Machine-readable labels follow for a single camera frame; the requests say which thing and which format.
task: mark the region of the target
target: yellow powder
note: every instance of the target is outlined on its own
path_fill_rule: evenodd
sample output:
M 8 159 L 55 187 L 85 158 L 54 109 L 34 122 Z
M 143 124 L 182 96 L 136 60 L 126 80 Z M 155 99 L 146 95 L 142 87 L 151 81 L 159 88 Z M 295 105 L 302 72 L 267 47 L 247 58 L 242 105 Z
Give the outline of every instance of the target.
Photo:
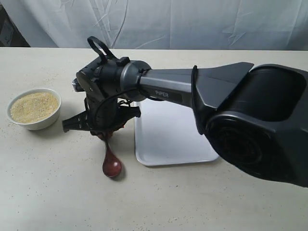
M 54 113 L 58 105 L 56 97 L 51 93 L 32 93 L 14 102 L 11 116 L 18 123 L 35 123 Z

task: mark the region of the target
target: piper logo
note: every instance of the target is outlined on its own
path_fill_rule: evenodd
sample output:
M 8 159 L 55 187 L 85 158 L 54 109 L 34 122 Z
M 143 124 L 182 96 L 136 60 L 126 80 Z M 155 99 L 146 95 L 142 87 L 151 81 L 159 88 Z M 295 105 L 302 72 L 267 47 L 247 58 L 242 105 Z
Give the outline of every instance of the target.
M 158 91 L 158 90 L 156 90 L 156 91 L 155 91 L 155 94 L 156 94 L 156 95 L 159 95 L 159 96 L 163 96 L 163 97 L 165 97 L 165 98 L 169 98 L 168 93 L 163 92 L 163 91 Z

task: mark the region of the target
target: white backdrop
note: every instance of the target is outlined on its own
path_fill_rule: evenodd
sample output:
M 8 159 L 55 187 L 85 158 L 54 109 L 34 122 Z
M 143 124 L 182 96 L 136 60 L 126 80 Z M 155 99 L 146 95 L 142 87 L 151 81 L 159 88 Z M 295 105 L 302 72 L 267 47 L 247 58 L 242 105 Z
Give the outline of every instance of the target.
M 32 47 L 308 50 L 308 0 L 0 0 Z

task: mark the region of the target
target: white table surface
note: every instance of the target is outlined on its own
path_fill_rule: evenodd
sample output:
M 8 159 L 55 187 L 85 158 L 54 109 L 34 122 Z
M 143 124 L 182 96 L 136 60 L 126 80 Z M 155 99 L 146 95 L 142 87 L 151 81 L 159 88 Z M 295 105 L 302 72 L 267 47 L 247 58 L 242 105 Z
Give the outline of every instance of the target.
M 115 51 L 152 68 L 214 67 L 246 61 L 308 70 L 308 52 Z M 113 181 L 102 173 L 104 143 L 85 131 L 62 132 L 61 120 L 84 110 L 75 73 L 96 57 L 87 49 L 0 48 L 1 231 L 306 231 L 308 190 L 259 180 L 219 159 L 148 168 L 134 156 L 134 124 L 111 147 L 125 166 Z M 6 118 L 10 99 L 47 87 L 63 98 L 52 127 L 30 132 Z

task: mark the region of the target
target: white tray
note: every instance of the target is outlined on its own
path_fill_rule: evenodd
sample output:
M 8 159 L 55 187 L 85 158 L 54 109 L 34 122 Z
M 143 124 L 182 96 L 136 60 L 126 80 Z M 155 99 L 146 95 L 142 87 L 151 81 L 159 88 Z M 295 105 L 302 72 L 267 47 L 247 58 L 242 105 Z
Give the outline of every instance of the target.
M 169 102 L 136 103 L 136 158 L 146 166 L 214 161 L 218 154 L 196 128 L 193 111 Z

